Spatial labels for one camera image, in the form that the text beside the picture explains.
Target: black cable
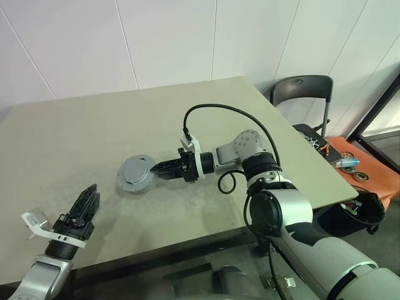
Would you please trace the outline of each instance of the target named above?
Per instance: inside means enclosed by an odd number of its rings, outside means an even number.
[[[230,171],[227,171],[227,172],[225,172],[224,174],[222,174],[221,177],[219,177],[219,179],[218,179],[218,189],[219,189],[219,191],[220,191],[221,193],[223,193],[223,194],[225,194],[225,195],[231,194],[231,193],[236,189],[236,178],[235,178],[235,176],[233,176],[232,173],[239,173],[239,174],[245,175],[244,172],[243,172],[243,171],[240,171],[240,170],[230,170]],[[228,175],[228,174],[230,174],[230,175],[232,176],[233,187],[232,187],[232,189],[230,189],[229,191],[224,191],[224,190],[222,189],[222,187],[221,187],[221,181],[222,181],[223,178],[224,178],[226,175]]]
[[[273,249],[273,244],[270,241],[269,242],[269,247],[268,247],[268,260],[269,260],[269,268],[271,270],[271,274],[272,274],[272,280],[274,281],[275,287],[276,287],[276,291],[279,294],[279,297],[282,300],[286,300],[286,296],[282,291],[281,286],[279,285],[278,280],[276,279],[276,275],[275,275],[275,269],[274,269],[274,265],[273,265],[273,257],[272,257],[272,250]]]
[[[197,108],[223,108],[223,109],[228,109],[230,111],[235,111],[239,114],[242,114],[243,116],[248,117],[249,119],[251,119],[253,122],[255,122],[261,129],[262,131],[266,134],[269,142],[271,143],[271,147],[272,150],[274,151],[274,156],[275,156],[275,160],[276,160],[276,164],[280,167],[281,166],[281,160],[279,158],[279,154],[278,154],[278,150],[276,149],[274,140],[272,139],[271,135],[269,134],[268,130],[264,127],[264,125],[258,121],[255,117],[253,117],[252,115],[250,115],[249,113],[242,111],[238,108],[232,107],[232,106],[228,106],[228,105],[223,105],[223,104],[213,104],[213,103],[208,103],[208,104],[199,104],[199,105],[195,105],[191,108],[189,108],[189,110],[186,112],[184,118],[183,118],[183,133],[186,136],[186,139],[188,139],[189,141],[191,140],[190,137],[190,133],[189,133],[189,129],[186,127],[186,122],[188,120],[188,116],[189,114],[194,111]]]
[[[250,195],[247,195],[246,197],[246,201],[244,202],[244,207],[243,207],[243,219],[244,219],[244,223],[246,224],[246,227],[257,237],[265,239],[268,243],[269,243],[269,247],[268,247],[268,260],[269,260],[269,268],[271,269],[271,275],[272,275],[272,280],[274,281],[274,284],[276,286],[276,291],[279,294],[279,297],[282,300],[286,300],[286,297],[282,291],[281,286],[278,283],[278,280],[276,279],[276,274],[275,274],[275,270],[274,270],[274,265],[273,265],[273,259],[272,259],[272,242],[271,242],[271,238],[269,236],[265,236],[262,233],[258,232],[257,230],[255,230],[248,221],[248,216],[247,216],[247,211],[248,211],[248,204],[249,204],[249,200],[250,200]]]

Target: orange tablecloth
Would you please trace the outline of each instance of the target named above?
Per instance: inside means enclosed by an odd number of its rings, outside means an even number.
[[[337,169],[339,174],[352,186],[359,186],[369,192],[376,193],[387,209],[392,199],[400,194],[400,175],[374,157],[353,146],[343,137],[328,137],[326,140],[340,153],[351,152],[360,161],[356,170],[366,173],[369,180],[358,182],[351,174]]]

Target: tabletop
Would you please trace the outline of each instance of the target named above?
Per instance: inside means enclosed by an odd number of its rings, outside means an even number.
[[[141,194],[116,186],[130,156],[178,158],[184,113],[200,103],[227,104],[258,118],[276,143],[283,171],[314,208],[357,195],[243,77],[22,104],[0,123],[0,284],[21,280],[47,245],[40,237],[27,240],[21,213],[39,207],[54,222],[93,183],[100,208],[74,260],[77,268],[243,226],[241,177],[230,195],[218,191],[214,174],[194,184],[158,179]],[[223,109],[193,112],[188,127],[203,151],[244,129],[262,134],[251,120]]]

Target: white bracket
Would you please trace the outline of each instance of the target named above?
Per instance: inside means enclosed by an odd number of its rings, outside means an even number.
[[[79,248],[85,248],[86,246],[86,243],[80,239],[75,239],[71,236],[65,236],[63,234],[46,230],[49,223],[46,216],[39,209],[24,212],[21,214],[21,218],[26,223],[26,226],[33,232],[33,236],[41,236],[45,239],[53,239],[55,241],[71,244]]]
[[[194,153],[194,161],[196,162],[197,174],[199,175],[200,179],[205,179],[206,177],[203,173],[203,167],[201,166],[200,143],[194,136],[190,135],[190,137],[192,138],[191,141],[188,141],[185,135],[181,137],[182,146],[186,151],[192,151]]]

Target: gray disc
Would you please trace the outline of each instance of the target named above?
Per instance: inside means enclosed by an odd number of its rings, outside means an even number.
[[[148,187],[154,173],[150,169],[156,163],[148,155],[135,155],[128,158],[117,173],[118,186],[127,192],[138,192]]]

